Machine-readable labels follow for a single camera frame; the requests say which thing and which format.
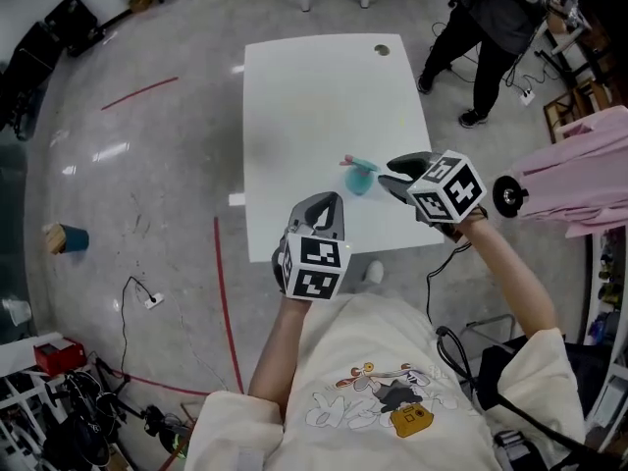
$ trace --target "red box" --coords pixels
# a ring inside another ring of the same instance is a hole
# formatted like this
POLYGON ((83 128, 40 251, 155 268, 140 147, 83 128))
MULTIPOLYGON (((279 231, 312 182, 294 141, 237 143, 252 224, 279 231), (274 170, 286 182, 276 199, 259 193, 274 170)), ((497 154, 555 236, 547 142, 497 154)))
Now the red box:
POLYGON ((55 377, 87 364, 85 349, 82 344, 72 339, 63 339, 69 345, 59 348, 60 340, 35 346, 35 362, 50 377, 55 377))

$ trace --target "person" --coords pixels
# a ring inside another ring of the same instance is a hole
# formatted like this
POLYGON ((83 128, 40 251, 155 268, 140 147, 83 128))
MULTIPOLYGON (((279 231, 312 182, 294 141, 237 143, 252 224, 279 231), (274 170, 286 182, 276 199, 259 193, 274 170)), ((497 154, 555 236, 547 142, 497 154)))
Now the person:
MULTIPOLYGON (((582 442, 576 380, 550 296, 482 213, 458 229, 528 338, 502 371, 499 392, 582 442)), ((382 276, 374 262, 369 292, 313 304, 283 297, 248 395, 207 397, 186 471, 498 470, 489 421, 521 431, 548 465, 568 453, 502 406, 481 414, 437 354, 426 315, 382 296, 382 276)))
POLYGON ((547 13, 541 1, 459 0, 425 63, 417 84, 419 91, 429 94, 440 72, 482 43, 473 86, 473 108, 463 113, 458 122, 467 129, 485 123, 497 101, 503 75, 525 53, 544 15, 548 15, 549 31, 556 34, 566 31, 562 18, 547 13))

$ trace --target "white cube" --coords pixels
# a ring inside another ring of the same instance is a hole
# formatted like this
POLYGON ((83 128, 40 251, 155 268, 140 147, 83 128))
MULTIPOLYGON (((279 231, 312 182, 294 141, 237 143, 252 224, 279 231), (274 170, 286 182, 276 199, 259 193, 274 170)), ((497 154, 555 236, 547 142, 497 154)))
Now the white cube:
POLYGON ((288 234, 282 269, 286 296, 331 300, 351 258, 351 244, 314 235, 288 234))
POLYGON ((448 150, 407 193, 430 222, 458 224, 480 203, 487 190, 471 161, 448 150))

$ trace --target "black pants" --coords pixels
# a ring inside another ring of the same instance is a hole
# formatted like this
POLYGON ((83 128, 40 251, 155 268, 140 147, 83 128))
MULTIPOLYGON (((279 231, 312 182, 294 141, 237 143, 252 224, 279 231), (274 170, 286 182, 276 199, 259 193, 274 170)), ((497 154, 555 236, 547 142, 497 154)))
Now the black pants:
POLYGON ((462 5, 458 4, 451 12, 449 23, 437 38, 425 63, 423 76, 435 77, 479 42, 482 42, 482 48, 473 85, 473 107, 486 116, 497 101, 503 74, 512 67, 517 55, 504 51, 494 43, 462 5))

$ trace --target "white shoe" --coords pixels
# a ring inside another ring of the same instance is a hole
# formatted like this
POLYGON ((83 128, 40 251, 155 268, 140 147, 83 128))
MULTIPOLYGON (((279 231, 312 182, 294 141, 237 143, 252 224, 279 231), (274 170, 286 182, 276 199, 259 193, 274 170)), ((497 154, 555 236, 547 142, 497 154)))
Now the white shoe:
POLYGON ((384 264, 379 260, 373 260, 366 268, 364 282, 378 285, 384 278, 384 264))

